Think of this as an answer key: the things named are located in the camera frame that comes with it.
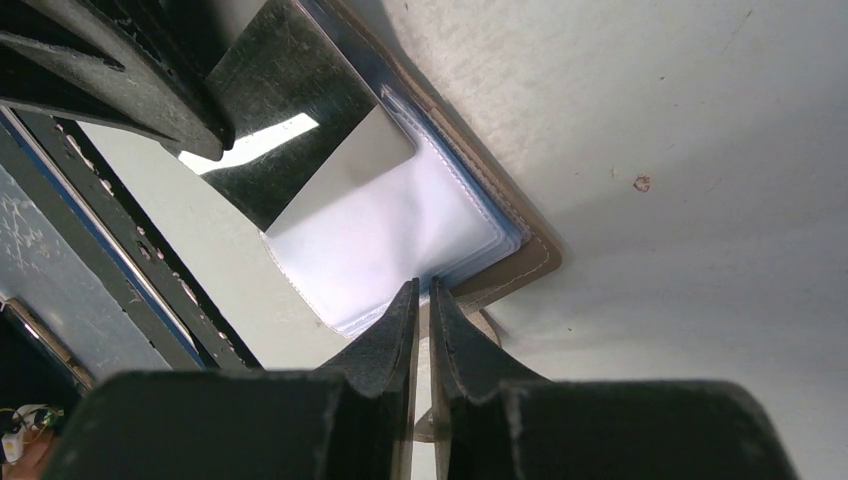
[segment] table surface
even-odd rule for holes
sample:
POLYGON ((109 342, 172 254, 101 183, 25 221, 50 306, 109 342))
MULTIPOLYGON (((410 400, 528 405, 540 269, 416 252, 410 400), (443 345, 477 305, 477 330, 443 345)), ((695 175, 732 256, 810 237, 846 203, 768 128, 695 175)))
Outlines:
MULTIPOLYGON (((235 35, 261 2, 211 3, 235 35)), ((567 247, 489 309, 507 351, 555 379, 739 382, 803 477, 844 476, 848 4, 351 3, 567 247)), ((211 188, 147 140, 89 133, 264 365, 346 343, 211 188)))

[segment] person's hand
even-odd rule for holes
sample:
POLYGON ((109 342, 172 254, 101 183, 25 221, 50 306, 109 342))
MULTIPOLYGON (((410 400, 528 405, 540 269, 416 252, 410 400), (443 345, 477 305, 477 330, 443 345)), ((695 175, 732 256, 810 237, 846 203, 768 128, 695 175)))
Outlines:
POLYGON ((48 429, 39 436, 39 432, 26 432, 24 442, 32 442, 24 447, 24 456, 14 464, 3 465, 3 480, 38 480, 50 456, 59 444, 59 437, 48 429))

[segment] scratched gray surface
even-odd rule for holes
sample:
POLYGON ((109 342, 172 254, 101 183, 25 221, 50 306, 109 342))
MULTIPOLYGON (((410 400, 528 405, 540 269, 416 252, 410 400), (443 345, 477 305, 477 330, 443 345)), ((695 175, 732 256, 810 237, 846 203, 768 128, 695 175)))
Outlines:
POLYGON ((122 370, 168 368, 2 167, 0 297, 23 300, 97 380, 122 370))

